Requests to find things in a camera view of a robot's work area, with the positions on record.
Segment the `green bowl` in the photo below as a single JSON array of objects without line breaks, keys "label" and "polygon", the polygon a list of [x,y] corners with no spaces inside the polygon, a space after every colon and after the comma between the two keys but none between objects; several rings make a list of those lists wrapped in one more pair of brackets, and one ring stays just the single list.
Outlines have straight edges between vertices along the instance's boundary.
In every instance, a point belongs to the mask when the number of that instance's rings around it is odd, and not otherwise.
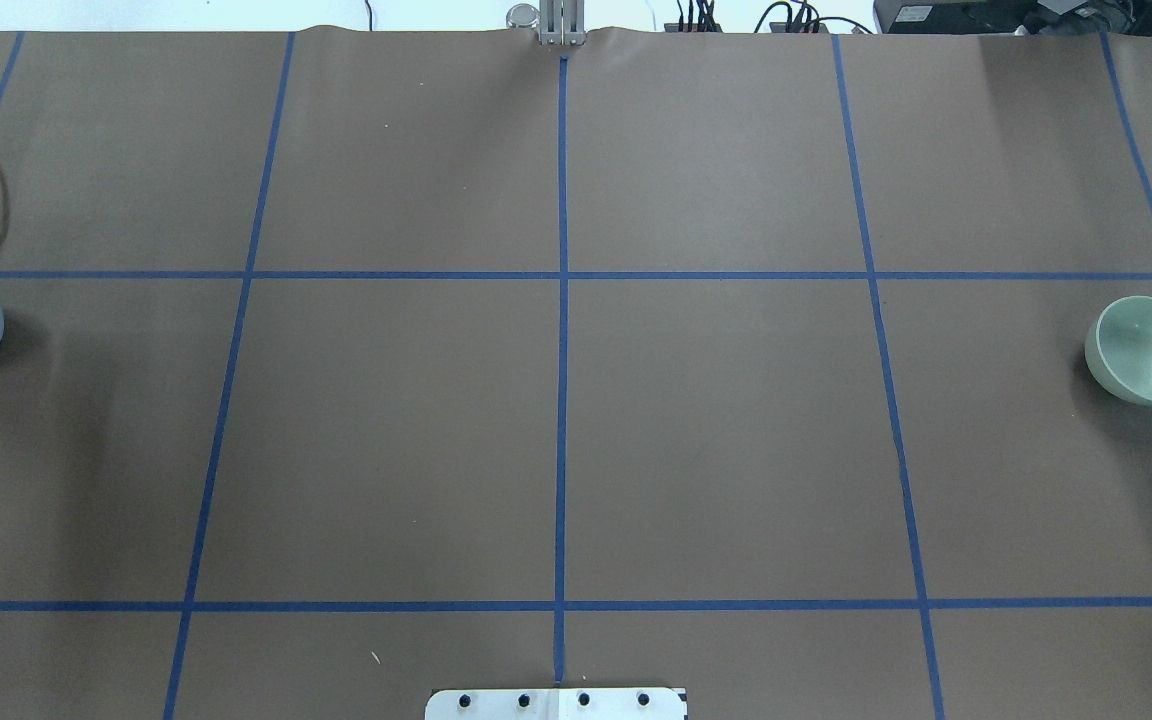
[{"label": "green bowl", "polygon": [[1126,296],[1102,306],[1083,353],[1098,386],[1129,404],[1152,407],[1152,296]]}]

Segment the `orange black usb hub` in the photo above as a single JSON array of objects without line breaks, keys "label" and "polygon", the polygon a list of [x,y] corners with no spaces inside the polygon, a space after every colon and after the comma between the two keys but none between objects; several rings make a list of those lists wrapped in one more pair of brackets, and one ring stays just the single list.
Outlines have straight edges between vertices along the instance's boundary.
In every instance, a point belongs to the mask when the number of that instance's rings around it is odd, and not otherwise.
[{"label": "orange black usb hub", "polygon": [[810,1],[675,1],[666,33],[818,35],[828,28]]}]

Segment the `black laptop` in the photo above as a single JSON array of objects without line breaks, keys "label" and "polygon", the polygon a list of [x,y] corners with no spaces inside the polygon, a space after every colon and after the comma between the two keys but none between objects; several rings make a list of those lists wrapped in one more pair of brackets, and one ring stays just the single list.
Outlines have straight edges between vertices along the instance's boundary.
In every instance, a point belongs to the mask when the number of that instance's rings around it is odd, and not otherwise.
[{"label": "black laptop", "polygon": [[1152,1],[874,1],[882,35],[1152,37]]}]

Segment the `aluminium frame post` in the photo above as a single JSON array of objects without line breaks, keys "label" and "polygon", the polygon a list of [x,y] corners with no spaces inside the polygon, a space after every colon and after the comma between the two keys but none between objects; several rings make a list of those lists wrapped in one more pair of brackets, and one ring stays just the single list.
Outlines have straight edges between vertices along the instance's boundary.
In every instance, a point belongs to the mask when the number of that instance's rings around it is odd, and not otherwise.
[{"label": "aluminium frame post", "polygon": [[588,32],[584,0],[536,1],[538,41],[541,46],[585,45]]}]

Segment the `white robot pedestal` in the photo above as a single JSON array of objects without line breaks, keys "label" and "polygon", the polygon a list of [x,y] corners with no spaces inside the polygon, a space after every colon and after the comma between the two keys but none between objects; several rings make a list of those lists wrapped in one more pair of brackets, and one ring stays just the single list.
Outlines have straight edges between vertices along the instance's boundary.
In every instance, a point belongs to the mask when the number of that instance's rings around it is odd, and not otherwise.
[{"label": "white robot pedestal", "polygon": [[668,687],[445,689],[425,719],[687,719],[684,689]]}]

